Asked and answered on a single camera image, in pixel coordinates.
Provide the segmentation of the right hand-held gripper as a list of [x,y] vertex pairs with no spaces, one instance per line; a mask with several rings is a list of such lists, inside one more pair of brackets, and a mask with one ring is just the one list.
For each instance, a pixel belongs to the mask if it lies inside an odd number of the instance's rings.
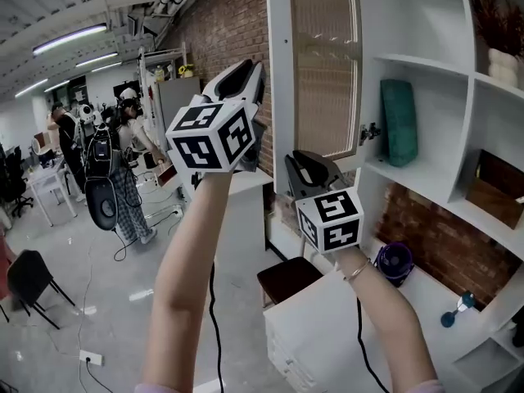
[[294,150],[284,162],[300,230],[321,255],[360,243],[364,209],[337,164],[317,153]]

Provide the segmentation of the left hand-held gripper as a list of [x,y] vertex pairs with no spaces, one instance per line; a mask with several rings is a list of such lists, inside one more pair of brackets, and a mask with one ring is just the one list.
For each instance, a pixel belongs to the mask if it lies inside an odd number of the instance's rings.
[[[255,116],[263,103],[265,79],[261,61],[239,61],[179,109],[165,136],[185,189],[193,190],[204,174],[257,170],[265,126]],[[225,99],[244,87],[245,99]]]

